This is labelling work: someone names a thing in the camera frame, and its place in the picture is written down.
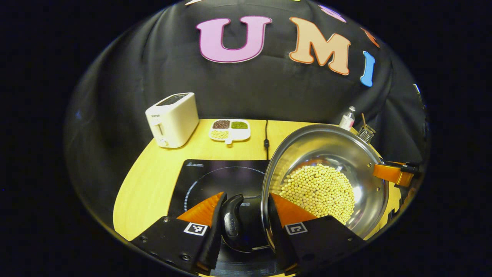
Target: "yellow tabletop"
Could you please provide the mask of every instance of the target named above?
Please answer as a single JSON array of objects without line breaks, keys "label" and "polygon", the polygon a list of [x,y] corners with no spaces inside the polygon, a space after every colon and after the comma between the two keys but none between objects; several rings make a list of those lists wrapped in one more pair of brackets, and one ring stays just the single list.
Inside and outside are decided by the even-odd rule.
[{"label": "yellow tabletop", "polygon": [[[155,140],[144,149],[135,161],[121,185],[113,210],[115,231],[131,241],[160,217],[167,215],[174,186],[187,159],[197,160],[265,160],[266,120],[248,120],[251,136],[231,145],[214,141],[208,133],[214,119],[200,119],[189,141],[180,148],[161,148]],[[269,159],[280,143],[293,131],[314,123],[269,120],[267,125],[270,141]],[[390,198],[385,214],[399,208],[400,190],[390,183]],[[372,236],[387,223],[383,216]]]}]

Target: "pink letter u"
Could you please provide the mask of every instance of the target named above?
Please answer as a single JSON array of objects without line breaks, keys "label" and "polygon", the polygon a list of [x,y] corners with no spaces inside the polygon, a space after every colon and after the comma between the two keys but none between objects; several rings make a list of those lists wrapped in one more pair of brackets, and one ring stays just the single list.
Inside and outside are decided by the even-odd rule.
[{"label": "pink letter u", "polygon": [[200,30],[202,56],[217,63],[239,63],[258,56],[265,42],[265,27],[272,19],[245,16],[240,21],[246,23],[246,44],[238,49],[227,49],[222,44],[224,26],[231,22],[230,19],[216,18],[198,24],[196,28]]}]

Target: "metal spring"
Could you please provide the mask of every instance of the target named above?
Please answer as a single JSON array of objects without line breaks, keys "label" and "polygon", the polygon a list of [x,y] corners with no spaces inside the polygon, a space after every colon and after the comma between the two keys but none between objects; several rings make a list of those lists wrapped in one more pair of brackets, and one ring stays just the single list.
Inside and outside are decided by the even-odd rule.
[{"label": "metal spring", "polygon": [[363,126],[359,130],[359,133],[357,134],[358,137],[360,137],[363,141],[366,143],[370,143],[372,138],[374,137],[374,131],[369,130],[368,128],[364,128]]}]

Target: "letter m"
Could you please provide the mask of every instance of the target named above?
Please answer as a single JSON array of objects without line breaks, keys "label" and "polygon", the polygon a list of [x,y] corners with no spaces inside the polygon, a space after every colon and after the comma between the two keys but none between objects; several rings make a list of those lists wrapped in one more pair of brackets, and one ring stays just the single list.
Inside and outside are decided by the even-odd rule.
[{"label": "letter m", "polygon": [[320,66],[324,66],[330,57],[333,59],[328,67],[342,75],[348,75],[348,47],[350,41],[339,34],[333,34],[326,40],[318,27],[308,20],[291,17],[290,21],[297,26],[296,50],[289,57],[299,63],[312,64],[311,46],[314,49]]}]

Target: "pot handle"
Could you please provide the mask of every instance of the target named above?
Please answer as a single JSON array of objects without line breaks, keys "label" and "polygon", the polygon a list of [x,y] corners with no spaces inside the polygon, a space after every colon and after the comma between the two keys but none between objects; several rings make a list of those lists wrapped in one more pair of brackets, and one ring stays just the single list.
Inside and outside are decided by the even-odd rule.
[{"label": "pot handle", "polygon": [[229,198],[220,209],[220,219],[223,221],[222,238],[232,249],[239,252],[252,252],[253,249],[248,245],[244,238],[245,231],[239,219],[239,207],[244,198],[242,194]]},{"label": "pot handle", "polygon": [[409,163],[386,162],[386,164],[374,165],[372,175],[395,183],[396,185],[409,187],[414,175],[419,174],[417,167]]}]

